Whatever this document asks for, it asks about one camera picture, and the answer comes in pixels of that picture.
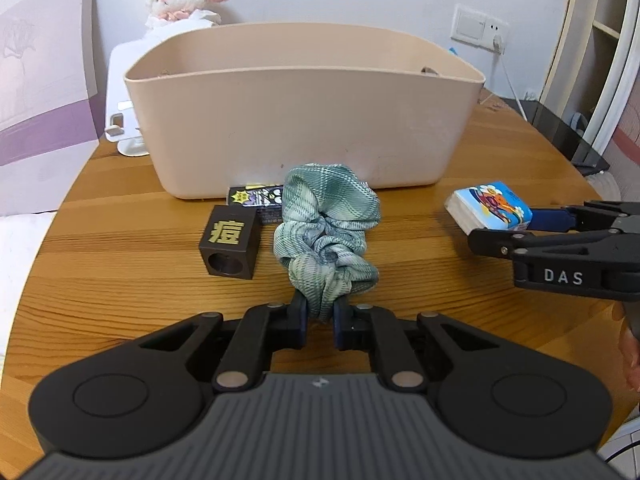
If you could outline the person's hand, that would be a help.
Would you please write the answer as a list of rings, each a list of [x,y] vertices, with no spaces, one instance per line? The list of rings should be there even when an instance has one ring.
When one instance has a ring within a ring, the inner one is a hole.
[[[628,387],[635,392],[639,392],[639,341],[632,333],[624,309],[621,306],[615,307],[612,317],[615,321],[622,322],[620,336],[618,337],[618,348],[623,357],[623,375]]]

